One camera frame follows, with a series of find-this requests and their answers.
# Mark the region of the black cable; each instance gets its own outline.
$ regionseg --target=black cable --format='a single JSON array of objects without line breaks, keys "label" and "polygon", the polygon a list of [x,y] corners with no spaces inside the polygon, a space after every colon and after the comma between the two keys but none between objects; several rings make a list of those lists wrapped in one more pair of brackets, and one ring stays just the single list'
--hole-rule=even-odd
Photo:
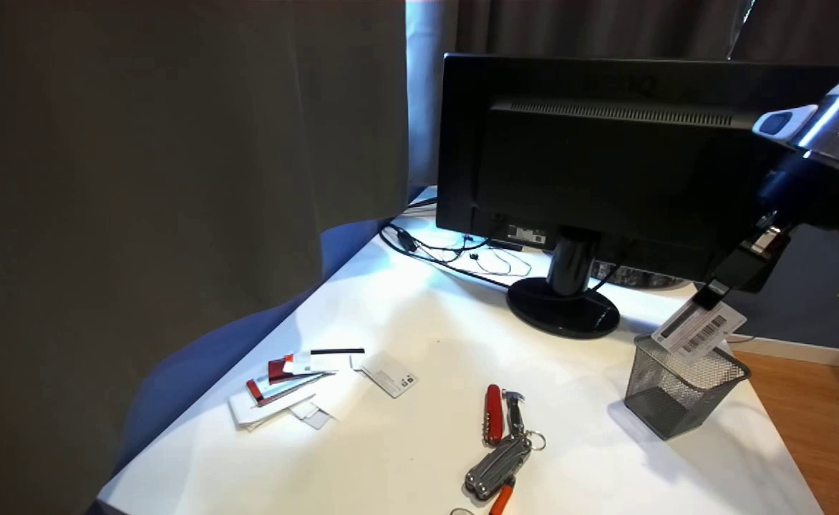
[{"label": "black cable", "polygon": [[510,259],[516,259],[516,262],[520,262],[525,265],[525,272],[518,272],[518,276],[530,276],[532,273],[532,265],[525,259],[525,256],[518,256],[516,252],[506,252],[510,253]]},{"label": "black cable", "polygon": [[435,265],[450,268],[450,272],[456,272],[456,273],[467,273],[467,276],[472,276],[472,279],[482,279],[482,283],[492,283],[492,285],[498,285],[498,288],[506,288],[506,283],[498,283],[498,279],[492,279],[492,276],[485,276],[485,273],[475,273],[475,272],[469,272],[469,268],[457,268],[457,265],[453,265],[453,259],[457,259],[465,252],[469,252],[469,248],[482,248],[485,240],[469,242],[469,246],[467,246],[467,240],[465,240],[465,246],[430,246],[430,242],[419,240],[414,235],[410,235],[406,228],[402,228],[402,225],[393,223],[393,219],[387,219],[387,223],[380,225],[379,238],[380,238],[393,252],[399,252],[399,253],[404,253],[404,256],[424,259],[424,262],[435,262]]},{"label": "black cable", "polygon": [[599,292],[619,268],[621,268],[621,262],[613,262],[613,268],[605,276],[599,276],[599,283],[586,292]]},{"label": "black cable", "polygon": [[490,265],[485,265],[482,262],[482,253],[469,253],[472,256],[472,262],[485,272],[485,273],[512,273],[512,265],[502,256],[502,253],[495,253],[506,268],[490,268]]},{"label": "black cable", "polygon": [[[437,198],[414,199],[414,202],[404,205],[404,210],[414,210],[414,208],[432,205],[432,202],[437,202]],[[387,225],[394,225],[393,219],[402,216],[404,210],[399,210],[393,216],[380,216],[379,232],[383,232]]]}]

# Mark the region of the dark curtain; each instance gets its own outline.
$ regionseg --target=dark curtain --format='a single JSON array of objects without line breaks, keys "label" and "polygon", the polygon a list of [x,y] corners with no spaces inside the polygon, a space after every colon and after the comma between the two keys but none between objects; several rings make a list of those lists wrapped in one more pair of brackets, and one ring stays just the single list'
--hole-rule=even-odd
[{"label": "dark curtain", "polygon": [[158,359],[314,285],[323,228],[399,210],[402,23],[0,0],[0,511],[88,505]]},{"label": "dark curtain", "polygon": [[462,50],[727,56],[738,0],[465,0]]},{"label": "dark curtain", "polygon": [[757,0],[735,56],[762,62],[839,65],[839,3]]}]

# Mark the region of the monitor stand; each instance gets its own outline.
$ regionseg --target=monitor stand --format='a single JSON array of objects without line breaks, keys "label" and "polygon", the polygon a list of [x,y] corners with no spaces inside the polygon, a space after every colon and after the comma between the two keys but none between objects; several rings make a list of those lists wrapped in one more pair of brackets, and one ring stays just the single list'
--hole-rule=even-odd
[{"label": "monitor stand", "polygon": [[609,333],[621,313],[613,299],[586,288],[592,232],[562,232],[549,276],[526,276],[506,288],[506,305],[525,323],[562,336]]}]

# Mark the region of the desk surface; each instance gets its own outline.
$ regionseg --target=desk surface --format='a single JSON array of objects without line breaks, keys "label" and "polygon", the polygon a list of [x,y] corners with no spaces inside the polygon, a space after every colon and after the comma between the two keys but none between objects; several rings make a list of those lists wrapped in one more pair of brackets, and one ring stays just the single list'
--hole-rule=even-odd
[{"label": "desk surface", "polygon": [[[506,511],[823,511],[749,384],[705,425],[654,438],[624,406],[632,333],[688,292],[602,288],[624,325],[562,341],[518,323],[503,292],[364,246],[290,319],[258,342],[99,497],[125,511],[475,515],[465,474],[482,459],[486,384],[526,395],[526,425],[548,438],[518,472]],[[281,415],[237,431],[225,398],[268,356],[298,346],[364,346],[419,375],[399,401],[351,384],[344,419],[323,428]]]}]

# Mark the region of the gray container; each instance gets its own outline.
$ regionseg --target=gray container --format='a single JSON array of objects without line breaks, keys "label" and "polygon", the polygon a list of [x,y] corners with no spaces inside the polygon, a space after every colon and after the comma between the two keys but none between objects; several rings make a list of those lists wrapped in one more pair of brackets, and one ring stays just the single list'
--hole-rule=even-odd
[{"label": "gray container", "polygon": [[638,336],[624,406],[668,439],[701,425],[748,375],[749,368],[722,348],[688,359],[679,352],[661,348],[654,336]]}]

